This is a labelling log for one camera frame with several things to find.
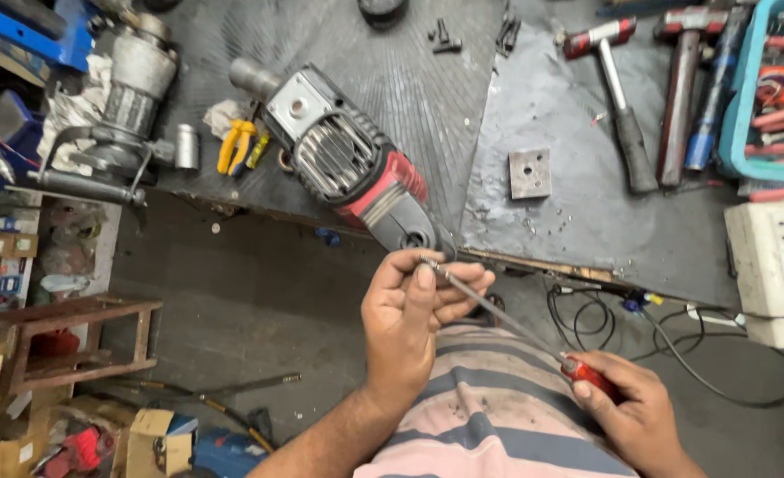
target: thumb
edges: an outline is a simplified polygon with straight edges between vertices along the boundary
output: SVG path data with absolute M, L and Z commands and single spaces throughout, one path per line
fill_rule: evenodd
M 404 323 L 407 327 L 427 327 L 436 298 L 436 274 L 430 266 L 419 265 L 409 281 L 404 301 Z
M 627 419 L 607 394 L 586 380 L 575 382 L 572 391 L 580 407 L 592 415 L 608 435 L 620 429 Z

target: black rubber mat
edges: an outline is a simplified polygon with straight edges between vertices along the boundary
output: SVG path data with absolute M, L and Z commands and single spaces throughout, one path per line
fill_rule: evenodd
M 520 3 L 525 24 L 509 60 L 495 62 L 471 170 L 461 245 L 482 252 L 611 270 L 658 293 L 738 306 L 728 276 L 726 206 L 732 188 L 664 196 L 628 194 L 615 142 L 613 111 L 599 60 L 566 61 L 552 44 L 556 29 L 603 23 L 598 2 Z M 658 157 L 672 49 L 652 39 L 645 19 L 628 44 L 613 48 L 627 101 L 637 112 L 646 150 Z M 507 154 L 550 151 L 552 194 L 510 198 Z
M 296 179 L 276 166 L 273 153 L 239 180 L 219 175 L 221 145 L 202 123 L 207 108 L 244 99 L 227 79 L 240 56 L 276 71 L 313 62 L 360 105 L 427 180 L 429 208 L 451 230 L 460 223 L 494 60 L 494 37 L 504 0 L 418 0 L 387 31 L 374 31 L 355 0 L 185 0 L 166 15 L 183 60 L 164 109 L 162 135 L 177 123 L 201 131 L 202 170 L 163 173 L 159 187 L 245 207 L 339 222 Z M 428 31 L 445 18 L 461 54 L 433 54 Z

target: hand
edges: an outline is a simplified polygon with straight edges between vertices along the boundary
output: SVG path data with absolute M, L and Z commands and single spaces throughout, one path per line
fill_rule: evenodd
M 681 447 L 672 403 L 654 372 L 606 352 L 568 356 L 598 370 L 627 398 L 617 407 L 589 382 L 573 385 L 580 406 L 599 422 L 624 461 L 648 478 L 706 476 Z
M 440 325 L 463 317 L 477 304 L 450 285 L 437 288 L 436 275 L 421 264 L 420 255 L 443 259 L 429 249 L 389 254 L 362 301 L 368 357 L 365 392 L 390 412 L 405 412 L 428 383 Z M 495 279 L 480 264 L 445 267 L 480 295 Z

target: wooden stool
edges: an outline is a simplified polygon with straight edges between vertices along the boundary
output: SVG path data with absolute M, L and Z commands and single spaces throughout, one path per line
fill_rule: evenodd
M 0 329 L 5 330 L 7 348 L 0 374 L 0 396 L 128 374 L 155 366 L 156 359 L 147 358 L 147 341 L 152 311 L 161 308 L 161 300 L 87 297 L 0 313 Z M 130 314 L 138 314 L 132 360 L 114 363 L 110 350 L 100 350 L 102 321 Z M 32 337 L 80 324 L 88 324 L 88 339 L 83 351 L 29 360 Z

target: concrete floor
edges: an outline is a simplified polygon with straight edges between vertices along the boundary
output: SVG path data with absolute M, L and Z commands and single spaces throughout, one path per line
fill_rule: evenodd
M 242 412 L 269 407 L 280 442 L 309 427 L 365 380 L 359 303 L 385 255 L 377 244 L 343 236 L 340 247 L 328 247 L 309 227 L 257 215 L 219 222 L 201 204 L 155 192 L 148 202 L 143 235 L 136 234 L 131 214 L 123 215 L 111 281 L 116 293 L 164 300 L 151 328 L 151 355 L 159 364 L 145 376 L 194 389 L 300 372 L 299 383 L 227 400 Z M 494 290 L 508 312 L 560 343 L 546 309 L 545 285 L 540 275 L 499 274 Z M 569 319 L 582 304 L 559 300 Z M 607 349 L 626 357 L 650 350 L 649 324 L 620 313 L 615 301 L 612 306 L 619 322 Z M 588 313 L 581 322 L 594 326 L 598 311 Z M 690 319 L 672 322 L 676 334 L 697 328 Z M 129 325 L 106 328 L 103 345 L 123 348 Z M 689 361 L 737 397 L 759 400 L 784 393 L 784 359 L 754 343 L 708 339 Z M 708 475 L 784 476 L 784 407 L 737 407 L 703 389 L 673 359 L 657 356 L 642 364 L 667 385 L 684 447 Z M 203 426 L 231 425 L 206 407 L 180 410 L 200 417 Z

